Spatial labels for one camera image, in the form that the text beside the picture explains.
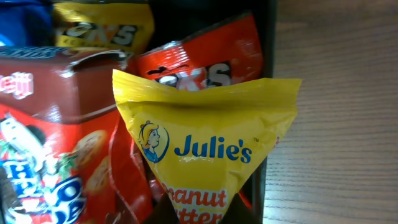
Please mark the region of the red Hello Panda box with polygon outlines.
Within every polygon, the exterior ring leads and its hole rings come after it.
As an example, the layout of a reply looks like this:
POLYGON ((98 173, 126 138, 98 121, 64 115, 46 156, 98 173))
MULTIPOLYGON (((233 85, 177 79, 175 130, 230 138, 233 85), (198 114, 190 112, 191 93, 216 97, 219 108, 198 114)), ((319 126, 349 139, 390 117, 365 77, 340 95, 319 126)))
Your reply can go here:
POLYGON ((122 50, 1 48, 4 223, 104 223, 116 210, 109 147, 122 50))

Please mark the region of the red Hacks candy bag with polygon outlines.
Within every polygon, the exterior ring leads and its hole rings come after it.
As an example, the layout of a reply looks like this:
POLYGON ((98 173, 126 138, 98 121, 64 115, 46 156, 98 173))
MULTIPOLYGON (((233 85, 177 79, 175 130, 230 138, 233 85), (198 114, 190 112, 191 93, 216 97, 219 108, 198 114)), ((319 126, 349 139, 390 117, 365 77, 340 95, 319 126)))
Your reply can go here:
MULTIPOLYGON (((127 61, 124 72, 183 90, 203 90, 231 85, 261 76, 263 64, 254 15, 250 11, 226 18, 188 37, 158 46, 127 61)), ((141 162, 150 177, 154 211, 139 221, 122 218, 118 223, 178 223, 172 205, 147 162, 141 162)), ((244 190, 234 194, 232 208, 221 223, 259 223, 252 214, 251 200, 244 190)))

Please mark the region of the dark green box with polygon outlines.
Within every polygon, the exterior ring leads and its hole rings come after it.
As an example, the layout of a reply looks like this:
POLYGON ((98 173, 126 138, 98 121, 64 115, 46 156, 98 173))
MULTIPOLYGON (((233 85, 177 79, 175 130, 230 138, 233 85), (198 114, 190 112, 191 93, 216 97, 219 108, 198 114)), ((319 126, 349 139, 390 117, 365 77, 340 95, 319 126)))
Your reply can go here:
POLYGON ((274 71, 274 41, 277 0, 149 0, 154 14, 155 33, 149 49, 180 40, 228 17, 250 10, 261 43, 263 71, 271 78, 274 71))

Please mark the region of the blue Oreo cookie pack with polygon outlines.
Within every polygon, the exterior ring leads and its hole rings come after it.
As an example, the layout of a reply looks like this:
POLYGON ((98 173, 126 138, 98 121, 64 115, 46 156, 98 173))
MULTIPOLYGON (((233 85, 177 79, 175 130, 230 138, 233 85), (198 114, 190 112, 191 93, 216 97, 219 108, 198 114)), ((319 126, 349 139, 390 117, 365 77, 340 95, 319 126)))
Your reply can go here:
POLYGON ((1 45, 53 44, 53 4, 43 0, 1 0, 1 45))

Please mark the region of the yellow peanut butter wafer pack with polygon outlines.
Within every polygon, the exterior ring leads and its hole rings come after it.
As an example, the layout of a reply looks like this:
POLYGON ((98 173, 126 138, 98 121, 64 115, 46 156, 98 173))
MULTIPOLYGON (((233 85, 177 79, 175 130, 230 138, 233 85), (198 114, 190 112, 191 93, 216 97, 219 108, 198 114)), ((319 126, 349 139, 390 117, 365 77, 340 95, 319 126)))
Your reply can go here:
POLYGON ((115 70, 126 128, 180 223, 219 223, 297 115, 299 79, 178 90, 115 70))

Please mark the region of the yellow snack bag with window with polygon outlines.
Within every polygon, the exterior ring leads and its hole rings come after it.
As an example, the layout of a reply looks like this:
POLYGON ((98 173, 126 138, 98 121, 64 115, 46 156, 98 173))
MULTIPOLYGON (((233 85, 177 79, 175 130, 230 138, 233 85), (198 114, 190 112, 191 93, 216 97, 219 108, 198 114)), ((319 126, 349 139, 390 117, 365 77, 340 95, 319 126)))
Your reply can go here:
POLYGON ((55 44, 141 54, 155 30, 148 1, 55 1, 55 44))

